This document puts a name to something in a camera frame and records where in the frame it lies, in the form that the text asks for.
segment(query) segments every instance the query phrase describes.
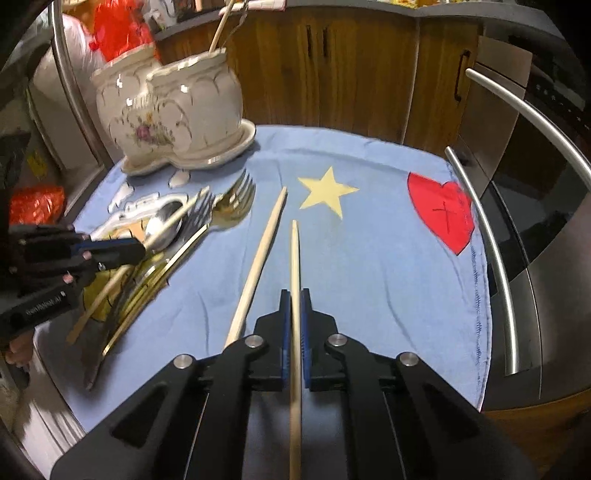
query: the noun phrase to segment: metal screw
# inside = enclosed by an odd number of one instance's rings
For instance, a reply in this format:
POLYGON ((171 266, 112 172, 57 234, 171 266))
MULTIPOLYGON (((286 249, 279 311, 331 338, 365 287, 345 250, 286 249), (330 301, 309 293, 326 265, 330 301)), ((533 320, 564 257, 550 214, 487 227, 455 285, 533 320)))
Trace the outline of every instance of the metal screw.
POLYGON ((329 336, 329 343, 332 346, 343 346, 347 343, 347 337, 342 333, 333 333, 329 336))
POLYGON ((244 343, 250 348, 261 346, 263 342, 264 340, 260 335, 249 335, 244 339, 244 343))
POLYGON ((174 357, 173 363, 176 368, 183 369, 187 368, 189 365, 193 363, 193 358, 191 357, 191 355, 181 353, 180 355, 174 357))
POLYGON ((412 352, 401 353, 400 363, 402 363, 405 367, 414 367, 418 363, 417 354, 412 352))

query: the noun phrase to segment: red bag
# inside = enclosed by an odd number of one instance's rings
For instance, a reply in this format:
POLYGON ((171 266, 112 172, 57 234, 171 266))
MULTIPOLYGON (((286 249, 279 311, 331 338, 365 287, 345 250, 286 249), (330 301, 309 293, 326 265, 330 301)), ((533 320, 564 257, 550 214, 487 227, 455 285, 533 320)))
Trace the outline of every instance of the red bag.
POLYGON ((39 185, 17 190, 10 202, 10 225, 56 223, 65 203, 62 187, 39 185))
POLYGON ((96 7, 95 40, 89 47, 99 48, 106 61, 153 41, 137 0, 106 0, 96 7))

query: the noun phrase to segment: wooden cabinet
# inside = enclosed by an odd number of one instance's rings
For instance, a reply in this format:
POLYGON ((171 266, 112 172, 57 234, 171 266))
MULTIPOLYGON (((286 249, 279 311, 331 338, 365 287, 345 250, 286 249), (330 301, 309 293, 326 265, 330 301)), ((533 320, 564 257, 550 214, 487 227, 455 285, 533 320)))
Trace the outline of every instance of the wooden cabinet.
MULTIPOLYGON (((237 23, 232 17, 226 32, 237 23)), ((244 116, 256 124, 321 126, 401 142, 416 25, 362 8, 250 12, 226 45, 244 116)), ((163 63, 207 50, 215 28, 205 24, 159 42, 163 63)))
POLYGON ((316 14, 320 126, 400 143, 413 88, 416 20, 362 8, 316 14))
MULTIPOLYGON (((237 24, 230 18, 222 42, 237 24)), ((159 42, 163 63, 206 51, 216 27, 159 42)), ((335 128, 443 156, 459 129, 478 32, 467 21, 419 24, 369 8, 252 11, 228 41, 228 63, 256 124, 335 128)))
POLYGON ((455 141, 466 106, 474 65, 477 24, 450 19, 423 19, 417 73, 404 144, 444 156, 455 141))

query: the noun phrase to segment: fork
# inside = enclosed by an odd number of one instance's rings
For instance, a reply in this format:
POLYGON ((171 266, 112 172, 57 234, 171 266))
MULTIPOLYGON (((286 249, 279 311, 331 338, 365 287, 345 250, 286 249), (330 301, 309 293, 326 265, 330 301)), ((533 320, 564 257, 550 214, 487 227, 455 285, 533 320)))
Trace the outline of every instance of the fork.
POLYGON ((146 288, 144 288, 141 295, 134 302, 134 305, 130 306, 117 331, 105 346, 103 357, 109 353, 109 350, 113 348, 119 338, 129 329, 148 302, 165 285, 169 276, 183 263, 187 252, 201 237, 205 236, 212 229, 227 230, 232 228, 246 218, 248 212, 251 210, 255 192, 256 185, 250 175, 246 171, 243 171, 240 178, 215 204, 213 204, 213 199, 211 199, 213 208, 211 209, 210 221, 194 233, 166 265, 150 276, 146 288))
POLYGON ((121 316, 125 318, 130 308, 137 302, 143 289, 146 288, 152 275, 155 275, 158 270, 168 263, 174 254, 176 254, 185 244, 185 242, 193 236, 193 234, 203 226, 211 215, 213 203, 213 195, 211 193, 205 194, 202 200, 195 203, 190 213, 183 221, 183 226, 177 235, 177 239, 166 248, 163 252, 154 255, 149 260, 137 269, 132 282, 134 286, 128 297, 124 299, 124 307, 121 310, 121 316))

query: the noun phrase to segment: yellow star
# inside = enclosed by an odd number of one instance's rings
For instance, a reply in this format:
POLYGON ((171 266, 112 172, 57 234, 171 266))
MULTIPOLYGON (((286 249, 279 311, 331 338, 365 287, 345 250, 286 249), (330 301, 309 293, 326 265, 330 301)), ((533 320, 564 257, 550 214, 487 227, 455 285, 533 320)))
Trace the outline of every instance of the yellow star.
POLYGON ((355 187, 349 187, 342 183, 336 183, 335 174, 332 167, 324 174, 320 180, 298 178, 310 191, 308 198, 301 204, 300 210, 311 207, 317 203, 326 204, 340 219, 343 219, 343 211, 340 208, 339 197, 348 193, 357 192, 355 187))

